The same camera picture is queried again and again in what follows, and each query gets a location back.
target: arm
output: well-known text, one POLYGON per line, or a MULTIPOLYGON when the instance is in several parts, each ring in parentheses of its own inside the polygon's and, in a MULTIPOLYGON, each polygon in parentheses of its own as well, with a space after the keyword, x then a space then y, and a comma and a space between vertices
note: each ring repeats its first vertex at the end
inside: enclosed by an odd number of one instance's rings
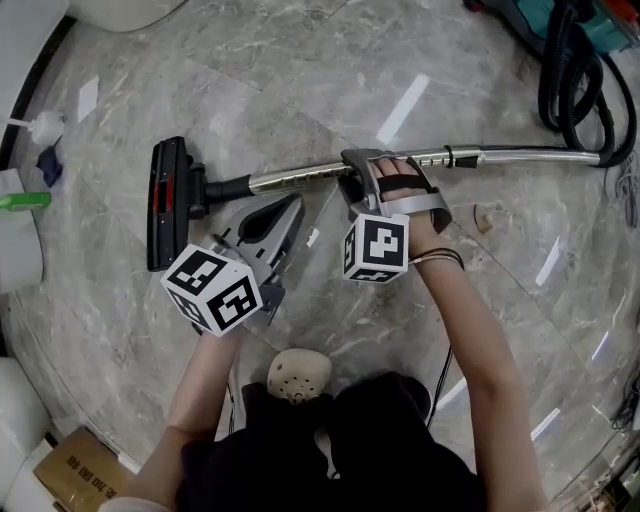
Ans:
POLYGON ((229 372, 238 349, 234 332, 224 339, 200 337, 171 403, 167 427, 123 496, 142 498, 175 510, 183 479, 182 447, 218 428, 229 372))
MULTIPOLYGON (((381 161, 378 166, 380 176, 415 173, 400 161, 381 161)), ((410 193, 406 189, 390 192, 384 199, 410 193)), ((411 255, 447 247, 433 229, 429 214, 412 216, 409 239, 411 255)), ((488 509, 545 510, 548 503, 531 442, 526 391, 499 322, 456 263, 425 261, 416 268, 438 306, 467 379, 476 462, 488 509)))

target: cardboard box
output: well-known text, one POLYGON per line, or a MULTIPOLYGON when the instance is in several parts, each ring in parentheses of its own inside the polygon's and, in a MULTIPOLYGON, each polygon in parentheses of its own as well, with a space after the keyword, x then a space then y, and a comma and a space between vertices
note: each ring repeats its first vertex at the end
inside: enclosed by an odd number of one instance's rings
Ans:
POLYGON ((33 472, 69 512, 97 512, 122 493, 133 476, 84 427, 56 446, 33 472))

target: green handle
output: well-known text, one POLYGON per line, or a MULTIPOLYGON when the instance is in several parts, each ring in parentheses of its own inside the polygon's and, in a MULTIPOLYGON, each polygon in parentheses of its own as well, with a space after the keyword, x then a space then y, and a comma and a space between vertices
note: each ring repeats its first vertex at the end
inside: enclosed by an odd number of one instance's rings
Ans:
POLYGON ((0 209, 18 212, 46 208, 51 204, 49 192, 27 192, 26 194, 7 194, 0 197, 0 209))

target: black shorts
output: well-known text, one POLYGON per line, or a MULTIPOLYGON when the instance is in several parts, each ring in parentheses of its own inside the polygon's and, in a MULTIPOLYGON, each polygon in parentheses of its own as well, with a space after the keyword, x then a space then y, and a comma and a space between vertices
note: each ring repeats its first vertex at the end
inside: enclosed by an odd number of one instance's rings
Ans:
POLYGON ((184 447, 178 510, 485 509, 480 479, 427 430, 415 379, 390 372, 296 406, 260 384, 242 395, 245 429, 184 447), (327 477, 319 426, 339 478, 327 477))

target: vacuum hose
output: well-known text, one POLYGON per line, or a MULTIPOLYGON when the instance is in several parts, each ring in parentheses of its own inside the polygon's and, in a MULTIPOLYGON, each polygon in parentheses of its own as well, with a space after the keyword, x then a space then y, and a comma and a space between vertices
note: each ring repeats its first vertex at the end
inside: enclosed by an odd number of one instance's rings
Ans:
POLYGON ((587 151, 578 139, 578 125, 595 106, 604 128, 604 144, 598 151, 600 163, 597 167, 613 167, 621 164, 633 150, 638 121, 629 87, 618 66, 611 57, 602 59, 611 69, 624 96, 629 126, 622 145, 616 150, 613 117, 602 94, 603 70, 600 58, 588 37, 577 23, 593 15, 589 2, 578 4, 575 0, 557 0, 549 20, 547 42, 542 60, 540 87, 538 89, 538 112, 547 128, 562 132, 567 146, 578 151, 587 151), (569 41, 572 55, 568 56, 569 41), (587 90, 576 104, 575 99, 582 77, 588 78, 587 90))

